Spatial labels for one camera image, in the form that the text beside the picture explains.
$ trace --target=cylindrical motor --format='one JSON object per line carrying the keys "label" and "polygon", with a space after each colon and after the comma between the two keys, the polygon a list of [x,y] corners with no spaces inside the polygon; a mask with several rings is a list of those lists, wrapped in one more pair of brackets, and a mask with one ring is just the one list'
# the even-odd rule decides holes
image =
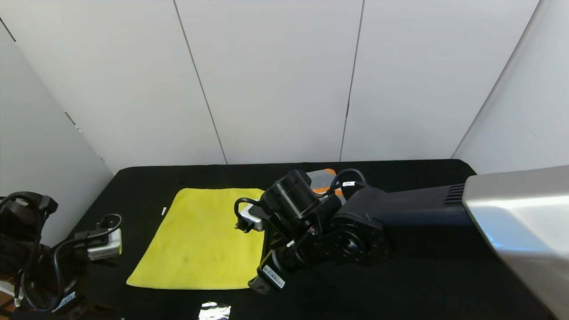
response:
{"label": "cylindrical motor", "polygon": [[319,204],[310,183],[311,180],[305,172],[290,171],[261,197],[261,207],[270,216],[269,221],[277,226],[282,234],[292,236],[309,226],[304,218]]}

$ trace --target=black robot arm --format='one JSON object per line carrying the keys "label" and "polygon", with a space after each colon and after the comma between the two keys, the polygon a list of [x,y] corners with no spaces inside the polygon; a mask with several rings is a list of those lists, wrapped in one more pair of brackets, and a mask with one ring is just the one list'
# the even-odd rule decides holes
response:
{"label": "black robot arm", "polygon": [[[280,291],[297,270],[324,261],[374,265],[397,255],[493,257],[462,204],[463,184],[389,193],[362,180],[333,183],[318,195],[308,175],[295,170],[251,202],[248,212],[236,209],[236,228],[251,230],[252,216],[270,226],[267,236],[273,238],[249,286],[263,294]],[[352,194],[344,205],[337,188]]]}

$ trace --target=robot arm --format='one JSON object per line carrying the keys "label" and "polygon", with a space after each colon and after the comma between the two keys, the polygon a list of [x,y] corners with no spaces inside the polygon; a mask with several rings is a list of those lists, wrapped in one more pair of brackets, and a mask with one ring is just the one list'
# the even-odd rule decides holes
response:
{"label": "robot arm", "polygon": [[89,263],[115,265],[122,218],[106,215],[96,228],[78,232],[50,248],[40,243],[42,228],[57,203],[49,196],[15,192],[0,202],[0,280],[14,284],[21,309],[67,314],[70,319],[108,315],[113,309],[86,298]]}
{"label": "robot arm", "polygon": [[[343,182],[324,196],[309,185],[306,173],[292,171],[239,213],[236,228],[248,232],[246,216],[253,215],[276,231],[252,289],[280,291],[296,270],[323,261],[373,265],[393,255],[493,257],[462,204],[463,184],[388,193],[365,182]],[[337,188],[357,191],[342,206]]]}
{"label": "robot arm", "polygon": [[362,182],[342,206],[320,198],[302,171],[265,191],[236,228],[275,232],[249,286],[283,290],[299,269],[323,261],[373,265],[396,255],[499,258],[559,319],[569,319],[569,166],[478,175],[466,184],[388,193]]}

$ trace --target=ventilation grille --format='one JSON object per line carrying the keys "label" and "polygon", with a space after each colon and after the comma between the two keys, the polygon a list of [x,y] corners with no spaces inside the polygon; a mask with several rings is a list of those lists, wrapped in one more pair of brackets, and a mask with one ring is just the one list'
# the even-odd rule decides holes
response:
{"label": "ventilation grille", "polygon": [[464,183],[455,184],[448,188],[448,194],[444,198],[444,204],[462,203],[462,194],[464,193]]}

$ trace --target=white label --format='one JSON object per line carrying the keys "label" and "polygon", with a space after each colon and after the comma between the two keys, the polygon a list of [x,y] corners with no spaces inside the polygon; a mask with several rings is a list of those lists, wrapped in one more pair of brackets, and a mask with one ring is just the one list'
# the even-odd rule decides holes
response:
{"label": "white label", "polygon": [[59,306],[57,306],[57,308],[55,308],[52,312],[55,312],[57,309],[63,307],[64,305],[66,305],[67,303],[69,303],[69,301],[71,301],[71,300],[73,300],[73,299],[75,299],[75,291],[72,292],[72,293],[69,293],[69,294],[67,295],[67,297],[63,298],[63,299],[61,300],[61,303],[59,304]]}
{"label": "white label", "polygon": [[279,286],[279,288],[283,288],[285,286],[285,281],[279,277],[279,275],[274,272],[269,265],[265,265],[263,267],[263,272],[272,279],[272,281]]}

